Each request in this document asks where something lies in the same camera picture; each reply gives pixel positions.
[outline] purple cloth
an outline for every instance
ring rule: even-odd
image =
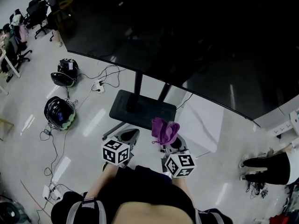
[[[157,138],[157,141],[153,143],[159,143],[161,145],[172,144],[178,136],[179,124],[170,121],[167,123],[164,119],[154,118],[151,121],[151,136]]]

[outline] white cube with black markers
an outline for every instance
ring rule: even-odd
[[[196,162],[192,154],[171,154],[165,166],[173,177],[186,177],[196,168]]]
[[[111,164],[120,165],[129,159],[130,145],[128,144],[112,139],[106,139],[101,147],[102,159]]]

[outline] black chair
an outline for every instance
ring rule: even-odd
[[[13,66],[15,66],[16,64],[17,67],[16,69],[19,69],[19,67],[21,66],[22,62],[24,60],[30,62],[30,59],[25,57],[29,52],[32,53],[32,50],[29,50],[27,51],[25,54],[21,54],[21,51],[24,50],[24,48],[26,47],[26,43],[27,42],[22,42],[22,43],[19,43],[17,44],[17,41],[15,40],[15,36],[12,36],[10,39],[9,39],[10,43],[12,44],[13,48],[14,48],[14,53],[15,53],[15,57],[12,59],[12,63],[13,63]]]
[[[52,32],[52,36],[50,37],[50,42],[53,41],[53,37],[54,37],[54,35],[53,35],[53,32]]]
[[[48,6],[45,3],[45,1],[43,0],[32,0],[29,3],[28,8],[26,9],[26,11],[29,14],[29,17],[26,18],[26,23],[27,23],[27,28],[33,28],[34,26],[40,25],[41,28],[37,30],[36,35],[34,36],[35,39],[37,39],[37,35],[43,31],[46,33],[46,29],[48,28],[48,25],[44,25],[43,26],[43,22],[46,22],[46,18],[47,18],[47,10],[48,10]]]

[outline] hand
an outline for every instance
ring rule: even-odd
[[[271,157],[273,155],[274,155],[274,150],[273,150],[273,148],[270,148],[266,157]]]

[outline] power strip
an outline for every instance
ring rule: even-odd
[[[50,188],[53,189],[56,185],[57,185],[56,183],[52,183]],[[57,190],[57,187],[55,188],[54,191],[52,191],[52,193],[56,199],[61,200],[63,197],[63,195]],[[49,187],[45,185],[43,188],[43,198],[47,200],[49,196],[50,196]]]
[[[96,90],[97,90],[97,92],[98,92],[99,94],[102,94],[102,93],[105,92],[105,90],[104,90],[104,86],[103,86],[103,84],[102,84],[102,79],[96,80],[96,81],[94,82],[94,84],[95,84]]]

